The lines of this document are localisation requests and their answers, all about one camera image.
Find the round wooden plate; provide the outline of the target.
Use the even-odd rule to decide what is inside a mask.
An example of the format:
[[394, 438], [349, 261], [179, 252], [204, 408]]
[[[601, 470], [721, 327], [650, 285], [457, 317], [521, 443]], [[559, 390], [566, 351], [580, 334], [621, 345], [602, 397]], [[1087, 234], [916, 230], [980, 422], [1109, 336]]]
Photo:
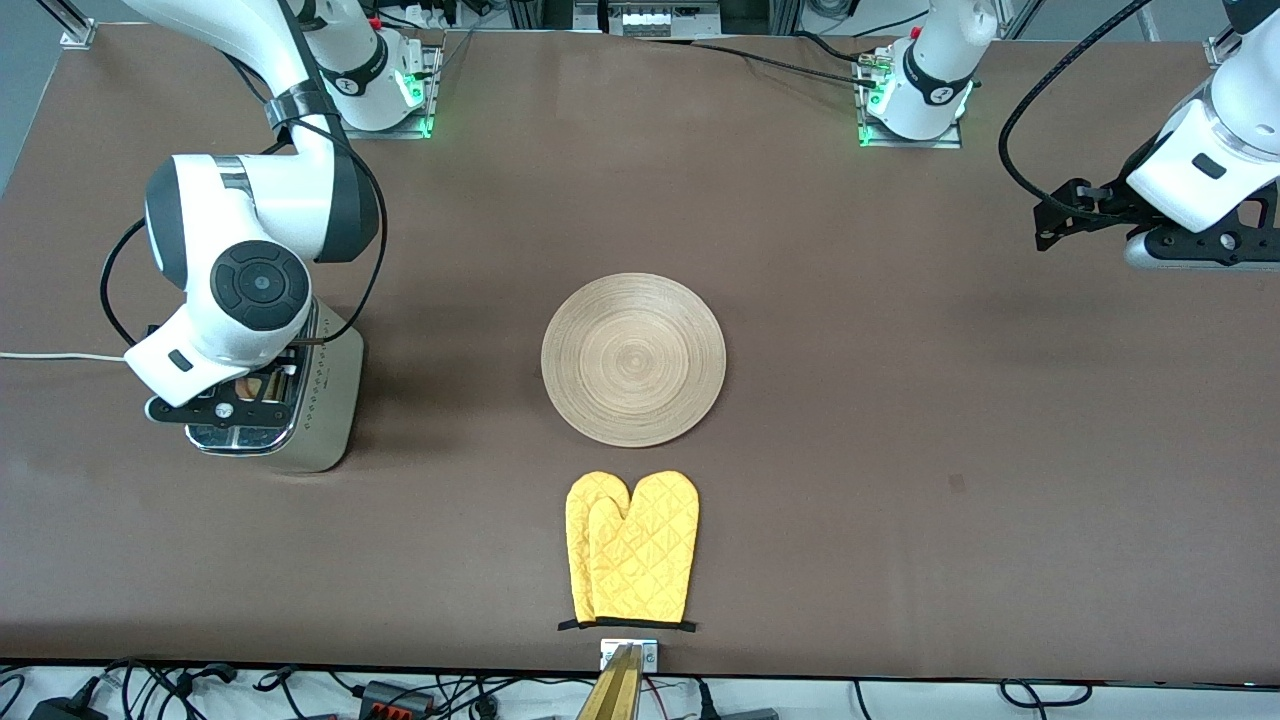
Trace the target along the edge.
[[548, 398], [582, 436], [621, 448], [667, 443], [716, 405], [728, 346], [709, 305], [669, 278], [594, 279], [556, 310], [541, 340]]

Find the silver two-slot toaster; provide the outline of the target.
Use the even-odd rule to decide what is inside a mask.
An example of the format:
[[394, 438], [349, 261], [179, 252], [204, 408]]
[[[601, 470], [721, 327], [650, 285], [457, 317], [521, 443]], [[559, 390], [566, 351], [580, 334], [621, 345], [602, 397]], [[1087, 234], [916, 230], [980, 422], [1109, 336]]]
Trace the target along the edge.
[[187, 439], [202, 454], [233, 457], [282, 474], [333, 469], [346, 455], [364, 369], [365, 342], [356, 331], [305, 347], [288, 400], [292, 421], [283, 428], [187, 425]]

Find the black and orange connector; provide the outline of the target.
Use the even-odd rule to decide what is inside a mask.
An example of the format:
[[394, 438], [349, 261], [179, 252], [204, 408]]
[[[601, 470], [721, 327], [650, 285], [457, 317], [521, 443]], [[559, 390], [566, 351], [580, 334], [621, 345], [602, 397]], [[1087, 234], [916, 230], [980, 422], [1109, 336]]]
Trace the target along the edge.
[[357, 720], [429, 720], [435, 700], [424, 691], [411, 691], [385, 682], [369, 682], [358, 693]]

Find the white power strip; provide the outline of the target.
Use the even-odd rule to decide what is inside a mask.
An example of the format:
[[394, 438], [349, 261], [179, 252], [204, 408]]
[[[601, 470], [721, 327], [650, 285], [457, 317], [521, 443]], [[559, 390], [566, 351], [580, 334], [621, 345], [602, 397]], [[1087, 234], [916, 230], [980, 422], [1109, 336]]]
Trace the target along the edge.
[[717, 0], [608, 0], [609, 32], [635, 38], [691, 40], [721, 35]]

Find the black plug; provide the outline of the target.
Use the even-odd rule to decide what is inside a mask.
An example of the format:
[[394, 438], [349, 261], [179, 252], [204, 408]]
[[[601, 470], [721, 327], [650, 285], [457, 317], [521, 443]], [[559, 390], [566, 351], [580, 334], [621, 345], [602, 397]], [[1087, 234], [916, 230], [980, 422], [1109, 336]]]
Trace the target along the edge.
[[721, 712], [716, 705], [710, 687], [701, 678], [696, 678], [700, 697], [700, 712], [698, 720], [780, 720], [774, 708], [753, 708], [745, 711]]

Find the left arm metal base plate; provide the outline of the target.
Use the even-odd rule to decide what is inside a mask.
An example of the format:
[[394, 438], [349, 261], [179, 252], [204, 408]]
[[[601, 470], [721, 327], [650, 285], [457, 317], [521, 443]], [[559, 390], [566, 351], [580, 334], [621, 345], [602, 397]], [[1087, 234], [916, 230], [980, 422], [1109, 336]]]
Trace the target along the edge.
[[874, 47], [869, 53], [860, 53], [851, 63], [851, 69], [856, 79], [869, 79], [869, 88], [858, 88], [855, 99], [855, 119], [858, 124], [858, 143], [864, 149], [946, 149], [959, 150], [963, 147], [963, 132], [960, 118], [965, 111], [964, 102], [957, 109], [957, 115], [948, 128], [936, 138], [908, 138], [892, 132], [882, 118], [872, 110], [879, 109], [884, 100], [890, 99], [893, 90], [893, 74], [890, 69], [890, 47]]

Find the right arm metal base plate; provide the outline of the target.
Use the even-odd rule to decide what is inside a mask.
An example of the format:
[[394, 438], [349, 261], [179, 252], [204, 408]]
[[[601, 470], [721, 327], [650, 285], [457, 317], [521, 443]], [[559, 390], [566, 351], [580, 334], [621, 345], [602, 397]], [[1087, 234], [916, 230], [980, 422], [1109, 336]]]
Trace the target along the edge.
[[402, 38], [387, 68], [362, 96], [346, 101], [342, 124], [351, 138], [420, 140], [433, 135], [442, 47]]

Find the silver mounting bracket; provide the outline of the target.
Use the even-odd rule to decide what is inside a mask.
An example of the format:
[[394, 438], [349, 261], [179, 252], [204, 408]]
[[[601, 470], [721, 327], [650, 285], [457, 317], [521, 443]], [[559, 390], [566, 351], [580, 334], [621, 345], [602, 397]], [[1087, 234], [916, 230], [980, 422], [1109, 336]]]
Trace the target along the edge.
[[599, 669], [603, 671], [613, 656], [628, 646], [639, 647], [639, 657], [643, 673], [653, 674], [658, 670], [659, 643], [657, 639], [614, 638], [602, 639], [599, 644]]

